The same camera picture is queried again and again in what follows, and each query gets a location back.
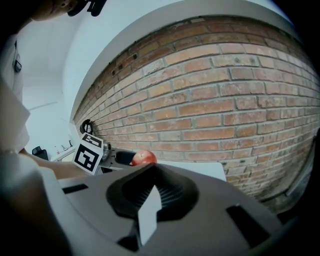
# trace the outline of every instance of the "brick wall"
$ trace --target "brick wall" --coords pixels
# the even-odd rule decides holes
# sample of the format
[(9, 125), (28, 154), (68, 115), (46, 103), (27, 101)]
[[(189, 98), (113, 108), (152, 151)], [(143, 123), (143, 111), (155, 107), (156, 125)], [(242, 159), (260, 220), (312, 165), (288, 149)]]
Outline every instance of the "brick wall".
[(320, 126), (318, 76), (277, 28), (235, 17), (185, 20), (134, 43), (96, 79), (74, 121), (158, 159), (222, 163), (263, 197), (288, 186)]

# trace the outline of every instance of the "black object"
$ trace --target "black object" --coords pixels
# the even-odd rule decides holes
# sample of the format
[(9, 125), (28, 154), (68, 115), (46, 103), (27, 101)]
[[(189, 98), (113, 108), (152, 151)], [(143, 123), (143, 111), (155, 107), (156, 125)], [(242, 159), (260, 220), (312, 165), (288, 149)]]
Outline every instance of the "black object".
[(86, 7), (88, 2), (91, 2), (87, 12), (90, 12), (92, 16), (96, 17), (100, 14), (106, 1), (107, 0), (78, 0), (75, 8), (68, 11), (68, 15), (70, 17), (77, 15)]
[[(81, 154), (82, 154), (82, 157), (85, 158), (84, 162), (79, 160)], [(76, 152), (74, 162), (82, 166), (83, 168), (86, 168), (89, 172), (93, 172), (95, 165), (98, 161), (98, 157), (99, 157), (99, 154), (90, 150), (89, 148), (86, 148), (84, 145), (80, 144)]]
[(79, 184), (79, 185), (75, 185), (75, 186), (69, 186), (69, 187), (65, 187), (63, 188), (63, 192), (65, 194), (69, 194), (69, 193), (73, 193), (73, 192), (77, 192), (77, 191), (80, 191), (80, 190), (85, 190), (87, 189), (88, 186), (85, 185), (85, 184)]
[(251, 248), (256, 247), (269, 238), (269, 233), (264, 230), (241, 205), (234, 205), (226, 209), (243, 237)]
[(199, 191), (191, 179), (154, 163), (116, 180), (107, 189), (106, 199), (117, 215), (135, 220), (154, 186), (162, 204), (158, 222), (183, 218), (198, 201)]
[(135, 154), (134, 152), (119, 151), (115, 155), (115, 161), (119, 164), (129, 166)]
[(87, 133), (87, 134), (91, 134), (92, 135), (92, 133), (93, 133), (93, 125), (90, 122), (90, 119), (86, 119), (86, 120), (83, 121), (83, 123), (80, 126), (80, 132), (82, 134)]
[(40, 146), (37, 146), (34, 149), (32, 149), (32, 155), (44, 160), (48, 160), (47, 151), (45, 149), (41, 149)]

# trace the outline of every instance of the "apple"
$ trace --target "apple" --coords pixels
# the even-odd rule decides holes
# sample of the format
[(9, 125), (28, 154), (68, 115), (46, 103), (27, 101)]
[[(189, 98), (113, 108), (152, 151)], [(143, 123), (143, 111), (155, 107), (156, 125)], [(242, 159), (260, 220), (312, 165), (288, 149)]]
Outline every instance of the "apple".
[(157, 163), (157, 158), (154, 153), (149, 150), (142, 150), (137, 152), (131, 161), (133, 166), (142, 165), (142, 164), (150, 164)]

